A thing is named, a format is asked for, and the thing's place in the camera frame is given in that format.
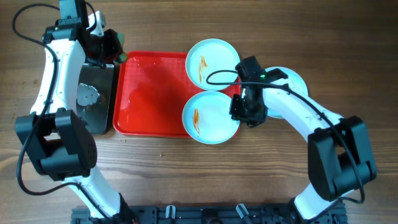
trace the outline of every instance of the brown tabletop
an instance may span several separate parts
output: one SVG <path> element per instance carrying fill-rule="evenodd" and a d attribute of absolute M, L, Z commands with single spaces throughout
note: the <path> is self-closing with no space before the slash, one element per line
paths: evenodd
<path fill-rule="evenodd" d="M 58 5 L 55 0 L 42 2 Z M 62 189 L 26 195 L 16 181 L 21 144 L 16 117 L 25 116 L 39 92 L 41 46 L 11 30 L 28 0 L 0 6 L 0 223 L 69 223 L 83 202 Z M 398 17 L 397 1 L 92 1 L 108 27 L 126 34 L 125 51 L 188 52 L 200 40 L 219 38 L 241 58 L 300 74 L 319 104 L 345 117 L 358 115 L 369 131 L 377 179 L 365 186 L 363 205 L 347 203 L 350 223 L 398 223 Z M 57 11 L 30 9 L 18 29 L 41 39 Z M 111 128 L 95 136 L 97 165 L 129 205 L 260 205 L 288 202 L 309 183 L 307 145 L 286 121 L 241 126 L 226 143 L 123 136 Z M 25 157 L 23 177 L 33 190 L 55 186 Z"/>

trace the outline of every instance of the red tray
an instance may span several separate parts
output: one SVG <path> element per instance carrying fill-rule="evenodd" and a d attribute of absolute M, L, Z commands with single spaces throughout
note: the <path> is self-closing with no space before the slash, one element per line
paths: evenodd
<path fill-rule="evenodd" d="M 122 134 L 189 138 L 182 125 L 185 103 L 203 91 L 185 71 L 187 53 L 129 52 L 121 65 L 113 126 Z M 221 92 L 232 97 L 239 86 Z"/>

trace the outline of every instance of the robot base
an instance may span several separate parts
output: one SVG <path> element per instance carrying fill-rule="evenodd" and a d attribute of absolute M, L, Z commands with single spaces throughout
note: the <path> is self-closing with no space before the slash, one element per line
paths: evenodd
<path fill-rule="evenodd" d="M 139 224 L 242 224 L 235 207 L 177 207 L 174 219 L 166 219 L 166 208 L 131 206 Z M 289 217 L 289 204 L 273 203 L 247 207 L 253 224 L 289 224 L 283 217 Z M 92 224 L 88 209 L 72 210 L 71 224 Z M 347 224 L 345 204 L 339 203 L 312 224 Z"/>

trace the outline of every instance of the plate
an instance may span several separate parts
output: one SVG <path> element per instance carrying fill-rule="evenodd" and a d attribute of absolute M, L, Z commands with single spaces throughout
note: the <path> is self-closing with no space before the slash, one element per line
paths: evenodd
<path fill-rule="evenodd" d="M 231 98 L 218 91 L 203 91 L 187 101 L 182 111 L 182 123 L 187 133 L 198 142 L 219 144 L 234 136 L 239 121 L 231 119 Z M 195 110 L 198 126 L 194 125 Z"/>
<path fill-rule="evenodd" d="M 289 68 L 285 68 L 285 67 L 269 67 L 266 69 L 266 72 L 269 72 L 276 68 L 281 69 L 282 72 L 284 72 L 289 77 L 289 79 L 292 81 L 292 83 L 294 85 L 296 85 L 299 90 L 301 90 L 304 94 L 306 94 L 308 96 L 308 88 L 304 82 L 304 79 L 299 74 L 297 74 L 295 71 L 293 71 Z M 284 118 L 275 110 L 268 110 L 268 116 L 270 116 L 271 118 L 277 118 L 277 119 Z"/>
<path fill-rule="evenodd" d="M 185 61 L 189 79 L 203 90 L 223 90 L 228 85 L 209 85 L 206 78 L 218 70 L 233 70 L 240 62 L 237 51 L 231 44 L 220 39 L 203 40 L 191 48 Z M 211 77 L 212 82 L 234 82 L 238 74 L 221 72 Z"/>

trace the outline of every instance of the wooden surface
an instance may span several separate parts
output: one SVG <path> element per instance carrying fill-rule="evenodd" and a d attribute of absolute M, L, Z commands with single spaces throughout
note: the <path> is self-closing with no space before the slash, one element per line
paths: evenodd
<path fill-rule="evenodd" d="M 14 122 L 30 111 L 44 70 L 43 48 L 11 30 L 14 13 L 30 2 L 0 6 L 0 223 L 68 223 L 71 209 L 83 205 L 70 189 L 31 197 L 16 181 L 21 144 Z M 92 3 L 108 27 L 126 34 L 125 51 L 188 52 L 200 40 L 223 39 L 242 58 L 255 55 L 263 67 L 295 70 L 326 108 L 364 119 L 378 177 L 366 185 L 364 205 L 347 204 L 349 222 L 398 223 L 397 1 Z M 35 8 L 17 26 L 40 39 L 58 18 L 57 11 Z M 306 143 L 283 120 L 256 129 L 242 125 L 236 138 L 217 146 L 128 137 L 113 128 L 95 139 L 99 168 L 130 205 L 288 202 L 309 183 Z M 28 159 L 23 176 L 30 189 L 55 185 L 38 176 Z"/>

